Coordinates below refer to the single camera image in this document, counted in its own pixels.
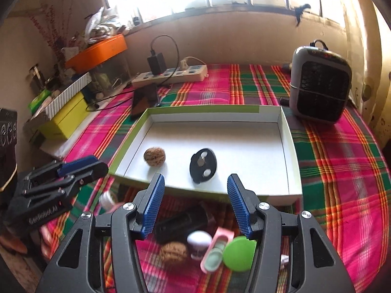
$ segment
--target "white power strip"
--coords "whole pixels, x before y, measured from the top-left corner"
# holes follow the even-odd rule
[[[133,79],[132,85],[134,88],[140,88],[152,83],[159,85],[164,82],[164,80],[166,80],[174,70],[175,68],[167,69],[161,75],[152,75],[151,72],[142,73]],[[164,84],[169,85],[183,82],[201,82],[207,75],[208,68],[206,65],[189,66],[186,70],[177,70],[175,74],[173,74],[173,76]]]

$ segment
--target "orange box lid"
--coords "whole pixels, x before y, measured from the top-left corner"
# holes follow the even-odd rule
[[[124,36],[118,34],[72,57],[65,62],[65,68],[72,68],[77,74],[83,74],[127,49]]]

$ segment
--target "black phone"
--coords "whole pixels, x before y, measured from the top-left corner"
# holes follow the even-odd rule
[[[130,119],[135,120],[139,118],[148,108],[154,108],[158,106],[160,106],[160,99],[158,95],[158,87],[156,84],[150,84],[141,88],[137,88],[133,93]]]

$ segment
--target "plaid tablecloth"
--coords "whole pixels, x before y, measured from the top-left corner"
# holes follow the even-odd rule
[[[289,94],[289,76],[280,67],[260,65],[211,65],[209,77],[200,83],[160,89],[163,106],[200,104],[278,105]],[[131,97],[122,94],[110,105]],[[128,118],[130,102],[102,111],[84,131],[66,161],[89,154],[110,164],[133,122]],[[362,292],[384,264],[389,241],[391,185],[384,158],[359,114],[347,108],[334,126],[299,121],[285,109],[300,166],[304,209],[310,210],[326,230],[352,278],[357,293]],[[73,210],[48,224],[54,237],[52,250],[85,210],[102,210],[100,194],[117,190],[114,178],[100,179],[83,187]],[[136,191],[128,190],[126,200]],[[192,199],[165,196],[158,219],[172,216],[194,204]],[[210,208],[219,226],[239,234],[232,208],[214,203]],[[141,267],[150,292],[243,292],[248,274],[233,273],[221,266],[204,275],[199,263],[189,261],[181,268],[166,268],[160,261],[159,246],[152,238],[137,243]],[[106,245],[106,286],[113,288],[109,243]],[[280,276],[282,292],[286,274]]]

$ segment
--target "black power adapter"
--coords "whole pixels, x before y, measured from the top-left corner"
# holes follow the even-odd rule
[[[155,53],[151,50],[151,57],[148,57],[148,64],[153,75],[163,74],[167,70],[166,62],[164,61],[163,53]]]

